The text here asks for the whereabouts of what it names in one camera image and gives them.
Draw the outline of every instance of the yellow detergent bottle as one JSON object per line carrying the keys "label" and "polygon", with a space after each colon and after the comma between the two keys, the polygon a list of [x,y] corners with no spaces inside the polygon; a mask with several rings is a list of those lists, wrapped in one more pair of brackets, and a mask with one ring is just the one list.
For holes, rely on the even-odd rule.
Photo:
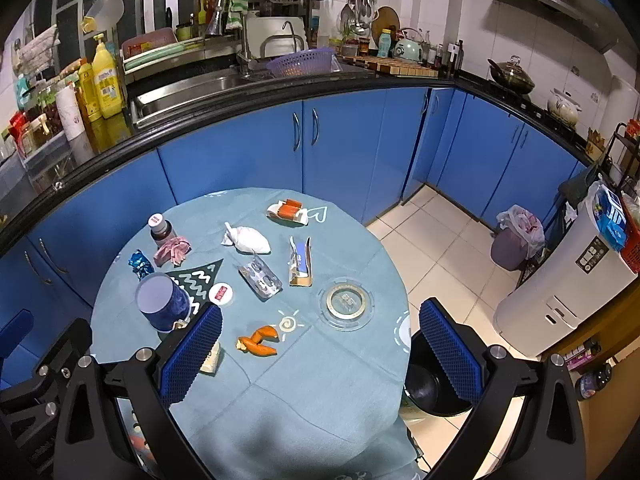
{"label": "yellow detergent bottle", "polygon": [[122,94],[118,85],[118,73],[116,63],[104,46],[102,38],[104,34],[94,36],[98,42],[95,47],[95,56],[92,67],[94,69],[95,92],[100,103],[100,111],[105,119],[122,110]]}

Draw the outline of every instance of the wooden cutting board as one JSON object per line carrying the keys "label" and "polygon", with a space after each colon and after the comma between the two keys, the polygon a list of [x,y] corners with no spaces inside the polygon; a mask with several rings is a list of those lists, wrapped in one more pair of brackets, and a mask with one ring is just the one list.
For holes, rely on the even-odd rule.
{"label": "wooden cutting board", "polygon": [[345,63],[375,70],[383,74],[413,77],[438,77],[438,71],[402,59],[373,56],[343,56]]}

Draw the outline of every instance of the faucet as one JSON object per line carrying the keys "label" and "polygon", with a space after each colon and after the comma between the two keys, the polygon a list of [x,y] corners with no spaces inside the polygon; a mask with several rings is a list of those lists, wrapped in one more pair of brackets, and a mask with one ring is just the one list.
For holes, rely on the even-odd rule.
{"label": "faucet", "polygon": [[289,20],[282,24],[282,30],[284,30],[287,25],[289,25],[289,29],[291,30],[291,39],[293,40],[293,52],[294,54],[298,51],[298,44],[296,43],[296,33],[293,32],[293,25]]}
{"label": "faucet", "polygon": [[[230,6],[230,0],[216,0],[216,10],[213,13],[213,17],[207,25],[207,30],[204,35],[206,36],[222,36],[224,30],[222,27],[222,15],[225,9]],[[240,64],[240,73],[244,77],[249,77],[249,62],[251,61],[251,51],[249,50],[249,40],[246,34],[246,14],[240,13],[240,45],[241,51],[236,53],[238,63]]]}

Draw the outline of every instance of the round table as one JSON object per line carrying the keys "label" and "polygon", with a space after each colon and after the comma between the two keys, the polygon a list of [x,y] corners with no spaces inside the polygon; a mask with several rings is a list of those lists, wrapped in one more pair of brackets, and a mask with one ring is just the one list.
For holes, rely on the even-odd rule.
{"label": "round table", "polygon": [[[269,205],[287,198],[310,209],[308,226],[266,217]],[[213,475],[218,480],[414,478],[415,451],[398,417],[409,357],[408,301],[376,237],[333,203],[290,190],[211,193],[164,215],[191,243],[179,269],[222,259],[215,281],[234,292],[222,307],[215,375],[198,374],[183,402],[170,408]],[[282,280],[281,292],[261,301],[251,290],[236,269],[251,256],[220,244],[225,221],[258,229],[267,238],[271,253],[262,258]],[[311,287],[288,283],[291,235],[296,241],[311,238]],[[98,362],[126,360],[137,349],[160,343],[134,302],[138,279],[127,260],[136,249],[152,261],[156,245],[147,227],[122,248],[100,287],[91,322],[91,352]],[[168,262],[159,270],[176,269]],[[373,316],[354,332],[321,319],[320,293],[338,277],[360,283],[373,299]],[[276,356],[236,349],[239,336],[263,325],[278,330],[280,342],[271,344]]]}

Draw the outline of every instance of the blue paper cup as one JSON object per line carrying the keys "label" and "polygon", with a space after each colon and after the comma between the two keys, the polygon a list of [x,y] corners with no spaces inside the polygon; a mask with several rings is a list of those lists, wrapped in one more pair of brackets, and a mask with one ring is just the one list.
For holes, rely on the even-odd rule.
{"label": "blue paper cup", "polygon": [[158,332],[171,332],[174,322],[189,314],[187,293],[164,272],[142,278],[135,297],[140,312]]}

